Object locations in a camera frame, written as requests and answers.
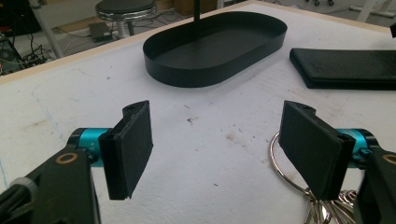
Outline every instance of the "cable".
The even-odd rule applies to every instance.
[[[0,51],[1,51],[2,49],[4,49],[5,46],[6,46],[6,40],[3,42],[3,47],[0,49]],[[0,76],[1,76],[1,74],[3,73],[3,64],[4,64],[4,62],[2,61],[2,62],[0,63]]]
[[[39,165],[26,177],[38,184],[41,171],[42,165]],[[0,194],[0,223],[8,220],[14,211],[30,201],[32,201],[32,196],[26,187],[13,185],[6,189]]]
[[[75,37],[80,37],[80,38],[87,38],[87,37],[91,37],[92,36],[92,35],[73,35],[73,34],[70,34],[70,33],[66,32],[65,30],[63,30],[63,29],[61,29],[59,27],[56,27],[56,29],[61,31],[64,34],[75,36]]]
[[[35,37],[33,36],[33,33],[31,31],[31,27],[28,27],[25,22],[23,22],[23,17],[21,17],[20,15],[18,15],[14,10],[12,10],[11,7],[6,7],[7,12],[9,13],[9,15],[12,15],[12,17],[14,17],[16,20],[13,20],[13,39],[12,39],[12,47],[15,48],[15,35],[16,35],[16,29],[17,29],[17,22],[20,21],[20,25],[22,26],[22,29],[24,29],[28,34],[27,37],[30,39],[30,50],[31,53],[24,56],[22,58],[22,61],[26,61],[28,62],[28,65],[32,66],[32,65],[36,65],[36,64],[41,64],[44,63],[46,60],[44,58],[44,54],[45,53],[49,53],[51,52],[51,50],[48,49],[43,49],[42,45],[39,45],[35,42]]]
[[[64,48],[64,53],[66,52],[67,48],[69,48],[70,44],[73,43],[73,42],[75,42],[75,41],[78,40],[78,39],[81,39],[81,37],[77,37],[77,38],[74,38],[73,40],[71,40],[71,41],[66,45],[66,47]]]
[[[14,63],[14,62],[11,62],[11,61],[7,61],[7,60],[4,60],[4,59],[0,59],[0,62],[2,62],[2,63],[12,63],[12,64],[25,65],[26,63],[35,62],[35,60],[32,60],[32,61],[24,61],[23,63]]]
[[[21,53],[21,50],[23,49],[23,47],[22,46],[19,46],[19,45],[14,45],[14,48],[15,48],[15,50],[18,52],[18,53]]]
[[[71,47],[71,48],[68,47],[67,50],[75,49],[75,48],[77,48],[77,47],[80,47],[80,46],[83,46],[83,45],[86,45],[86,44],[90,44],[90,43],[92,43],[92,40],[91,40],[91,39],[89,39],[89,40],[87,40],[87,41],[85,41],[85,42],[82,42],[82,43],[77,43],[75,46],[73,46],[73,47]]]
[[[176,14],[175,11],[171,11],[171,9],[163,11],[161,13],[155,13],[153,14],[153,16],[151,17],[146,17],[144,19],[140,19],[134,22],[134,27],[140,27],[140,28],[148,28],[148,29],[152,29],[152,28],[158,28],[159,26],[150,26],[152,24],[154,24],[155,21],[162,23],[163,25],[167,25],[170,22],[174,22],[177,20],[183,20],[183,17],[181,17],[180,15]]]

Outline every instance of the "black oval tray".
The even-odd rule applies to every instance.
[[[146,40],[148,73],[177,87],[205,87],[232,77],[280,49],[288,27],[253,12],[226,12]]]

